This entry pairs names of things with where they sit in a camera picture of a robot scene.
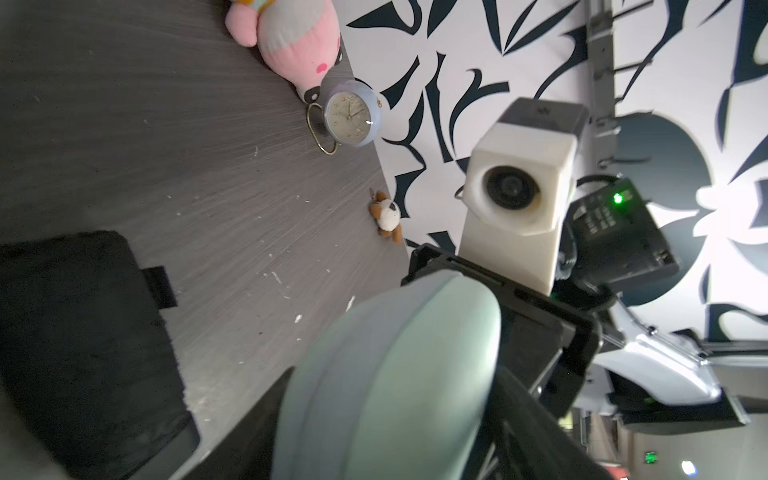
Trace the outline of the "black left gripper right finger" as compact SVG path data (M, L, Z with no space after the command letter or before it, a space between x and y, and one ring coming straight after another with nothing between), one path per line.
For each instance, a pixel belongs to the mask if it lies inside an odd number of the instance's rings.
M505 367L496 369L464 479L609 479Z

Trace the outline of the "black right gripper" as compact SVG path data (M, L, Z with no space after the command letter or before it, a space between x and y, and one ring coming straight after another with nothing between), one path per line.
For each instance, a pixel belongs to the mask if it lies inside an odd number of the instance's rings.
M441 270L488 287L501 309L498 363L559 419L571 410L603 345L602 326L585 313L430 244L414 249L401 284Z

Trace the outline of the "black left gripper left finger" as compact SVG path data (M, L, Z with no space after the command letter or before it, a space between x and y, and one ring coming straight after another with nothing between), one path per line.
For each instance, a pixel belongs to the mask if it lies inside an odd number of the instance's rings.
M269 479L279 412L293 373L288 368L184 480Z

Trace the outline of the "black umbrella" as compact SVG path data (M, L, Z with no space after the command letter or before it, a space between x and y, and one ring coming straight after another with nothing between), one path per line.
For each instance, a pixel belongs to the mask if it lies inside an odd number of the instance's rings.
M165 271L94 231L1 248L1 377L76 479L167 479L200 435L162 310Z

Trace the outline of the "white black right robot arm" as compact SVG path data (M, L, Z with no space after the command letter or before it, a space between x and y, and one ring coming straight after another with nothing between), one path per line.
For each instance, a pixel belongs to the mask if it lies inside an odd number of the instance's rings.
M608 291L574 287L546 298L430 244L415 248L409 284L441 270L477 280L496 296L502 316L499 370L516 378L553 417L571 408L617 416L629 430L682 435L749 424L764 399L722 388L716 360L745 354L764 360L755 342L704 343L692 330L661 333Z

